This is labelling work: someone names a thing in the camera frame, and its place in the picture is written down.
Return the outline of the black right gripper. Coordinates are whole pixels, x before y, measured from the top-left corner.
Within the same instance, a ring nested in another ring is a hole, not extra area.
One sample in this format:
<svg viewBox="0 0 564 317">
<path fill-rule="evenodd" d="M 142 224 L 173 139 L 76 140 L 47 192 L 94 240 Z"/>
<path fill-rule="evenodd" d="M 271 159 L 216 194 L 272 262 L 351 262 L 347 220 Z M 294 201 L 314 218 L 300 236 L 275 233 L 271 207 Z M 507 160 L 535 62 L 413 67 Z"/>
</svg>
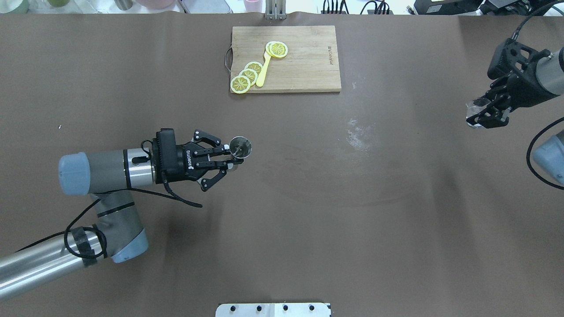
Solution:
<svg viewBox="0 0 564 317">
<path fill-rule="evenodd" d="M 533 107 L 543 102 L 554 99 L 560 94 L 546 90 L 534 78 L 534 76 L 517 76 L 514 73 L 502 76 L 492 82 L 490 89 L 479 98 L 491 100 L 493 106 L 488 106 L 492 112 L 492 118 L 481 118 L 487 111 L 469 118 L 478 124 L 490 128 L 502 128 L 509 124 L 509 114 L 513 109 L 521 107 Z"/>
</svg>

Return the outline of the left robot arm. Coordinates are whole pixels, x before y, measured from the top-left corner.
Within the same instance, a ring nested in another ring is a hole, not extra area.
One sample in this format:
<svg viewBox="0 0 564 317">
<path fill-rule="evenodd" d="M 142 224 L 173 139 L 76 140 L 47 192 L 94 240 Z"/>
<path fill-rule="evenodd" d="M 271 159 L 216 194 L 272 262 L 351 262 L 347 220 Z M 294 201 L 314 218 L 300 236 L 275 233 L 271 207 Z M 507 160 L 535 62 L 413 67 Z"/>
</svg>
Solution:
<svg viewBox="0 0 564 317">
<path fill-rule="evenodd" d="M 195 182 L 206 192 L 252 152 L 250 141 L 228 143 L 196 129 L 179 144 L 162 128 L 138 147 L 108 152 L 79 152 L 58 164 L 60 188 L 68 196 L 90 196 L 91 203 L 60 232 L 30 243 L 1 259 L 1 300 L 5 301 L 78 269 L 109 258 L 123 263 L 148 249 L 146 229 L 133 192 L 163 197 L 191 207 L 171 188 Z"/>
</svg>

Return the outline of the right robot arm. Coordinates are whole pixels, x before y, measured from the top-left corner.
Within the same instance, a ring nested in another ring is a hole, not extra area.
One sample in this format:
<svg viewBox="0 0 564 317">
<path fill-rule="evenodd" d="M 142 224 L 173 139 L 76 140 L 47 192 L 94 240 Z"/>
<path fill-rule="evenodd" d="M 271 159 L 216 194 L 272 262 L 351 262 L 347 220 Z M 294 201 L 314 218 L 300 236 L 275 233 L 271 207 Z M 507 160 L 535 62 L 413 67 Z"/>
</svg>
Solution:
<svg viewBox="0 0 564 317">
<path fill-rule="evenodd" d="M 515 40 L 500 44 L 488 66 L 487 92 L 467 103 L 466 123 L 472 128 L 503 128 L 516 110 L 553 106 L 563 100 L 563 50 L 530 48 Z M 545 134 L 563 125 L 563 113 L 537 132 L 525 154 L 528 170 L 542 183 L 563 189 L 563 132 Z"/>
</svg>

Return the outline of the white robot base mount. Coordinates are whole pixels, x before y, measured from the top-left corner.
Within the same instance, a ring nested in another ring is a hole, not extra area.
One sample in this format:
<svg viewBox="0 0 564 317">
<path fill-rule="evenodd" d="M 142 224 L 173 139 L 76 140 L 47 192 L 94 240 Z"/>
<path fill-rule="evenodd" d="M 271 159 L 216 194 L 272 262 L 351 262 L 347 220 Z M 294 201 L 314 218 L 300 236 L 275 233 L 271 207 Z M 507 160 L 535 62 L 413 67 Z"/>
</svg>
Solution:
<svg viewBox="0 0 564 317">
<path fill-rule="evenodd" d="M 217 307 L 216 317 L 331 317 L 329 303 L 224 303 Z"/>
</svg>

